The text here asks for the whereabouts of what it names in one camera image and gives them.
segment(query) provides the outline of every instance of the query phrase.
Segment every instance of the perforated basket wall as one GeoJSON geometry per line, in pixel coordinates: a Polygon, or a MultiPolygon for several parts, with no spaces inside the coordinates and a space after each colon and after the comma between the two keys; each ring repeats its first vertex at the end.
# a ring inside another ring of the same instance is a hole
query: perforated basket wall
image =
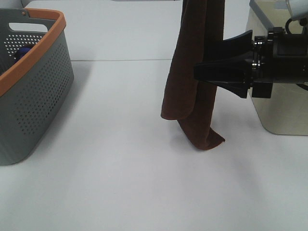
{"type": "MultiPolygon", "coordinates": [[[[15,62],[13,54],[19,47],[35,45],[43,36],[39,32],[1,32],[2,68],[8,69],[15,62]]],[[[17,163],[31,153],[59,111],[73,79],[62,32],[39,61],[0,97],[0,165],[17,163]]]]}

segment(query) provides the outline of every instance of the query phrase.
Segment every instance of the white table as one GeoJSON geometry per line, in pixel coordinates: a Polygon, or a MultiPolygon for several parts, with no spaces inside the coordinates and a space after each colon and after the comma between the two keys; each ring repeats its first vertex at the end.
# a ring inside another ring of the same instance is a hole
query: white table
{"type": "Polygon", "coordinates": [[[73,62],[75,82],[34,153],[0,167],[1,231],[306,231],[307,137],[265,131],[219,89],[221,146],[160,118],[170,61],[73,62]]]}
{"type": "MultiPolygon", "coordinates": [[[[27,7],[64,12],[72,60],[171,60],[182,1],[36,0],[27,7]]],[[[245,31],[248,12],[249,0],[226,0],[224,38],[245,31]]]]}

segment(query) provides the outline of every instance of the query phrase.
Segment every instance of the beige container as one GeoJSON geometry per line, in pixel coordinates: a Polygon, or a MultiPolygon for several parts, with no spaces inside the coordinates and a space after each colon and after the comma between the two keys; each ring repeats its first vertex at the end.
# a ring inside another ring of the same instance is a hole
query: beige container
{"type": "MultiPolygon", "coordinates": [[[[267,35],[267,28],[281,26],[291,17],[284,0],[251,0],[247,30],[267,35]]],[[[298,22],[290,31],[301,33],[298,22]]],[[[308,91],[296,84],[273,84],[270,99],[252,98],[263,127],[275,134],[308,135],[308,91]]]]}

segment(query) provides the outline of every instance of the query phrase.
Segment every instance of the robotic arm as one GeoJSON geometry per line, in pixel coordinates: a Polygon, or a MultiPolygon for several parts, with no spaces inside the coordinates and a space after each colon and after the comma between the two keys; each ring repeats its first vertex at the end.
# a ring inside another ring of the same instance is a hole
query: robotic arm
{"type": "Polygon", "coordinates": [[[308,90],[308,1],[286,0],[291,19],[286,29],[268,29],[267,36],[252,31],[205,46],[204,61],[194,67],[195,79],[225,88],[241,98],[270,98],[273,83],[298,84],[308,90]],[[299,20],[302,34],[288,25],[299,20]]]}

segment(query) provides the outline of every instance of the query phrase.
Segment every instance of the brown towel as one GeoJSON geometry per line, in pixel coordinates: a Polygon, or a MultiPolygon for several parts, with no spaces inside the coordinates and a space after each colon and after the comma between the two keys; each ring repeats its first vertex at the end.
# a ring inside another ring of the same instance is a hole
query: brown towel
{"type": "Polygon", "coordinates": [[[180,34],[168,75],[161,116],[178,120],[202,150],[225,141],[210,128],[217,87],[193,79],[202,62],[204,44],[223,39],[225,0],[184,0],[180,34]]]}

